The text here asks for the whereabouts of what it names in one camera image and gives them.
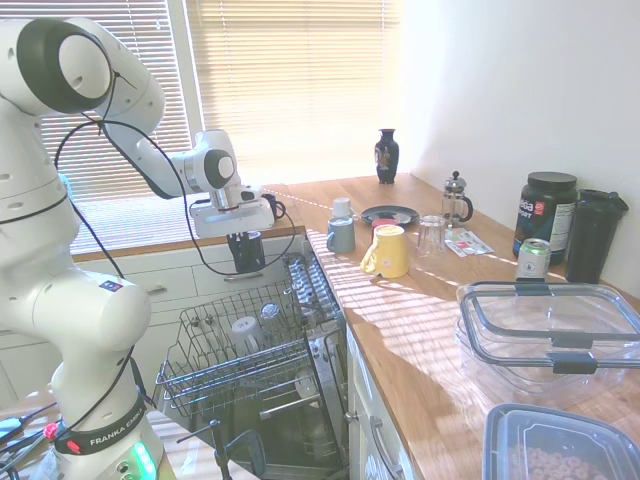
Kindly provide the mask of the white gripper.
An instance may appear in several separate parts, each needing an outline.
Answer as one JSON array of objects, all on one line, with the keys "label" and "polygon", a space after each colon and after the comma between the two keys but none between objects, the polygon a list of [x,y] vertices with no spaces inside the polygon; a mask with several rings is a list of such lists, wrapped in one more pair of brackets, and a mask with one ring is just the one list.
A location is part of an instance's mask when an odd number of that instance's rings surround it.
[{"label": "white gripper", "polygon": [[236,208],[222,211],[211,203],[193,204],[189,213],[200,238],[228,236],[228,246],[233,256],[241,256],[243,234],[249,232],[251,241],[260,241],[258,231],[270,229],[275,218],[266,199],[245,202]]}]

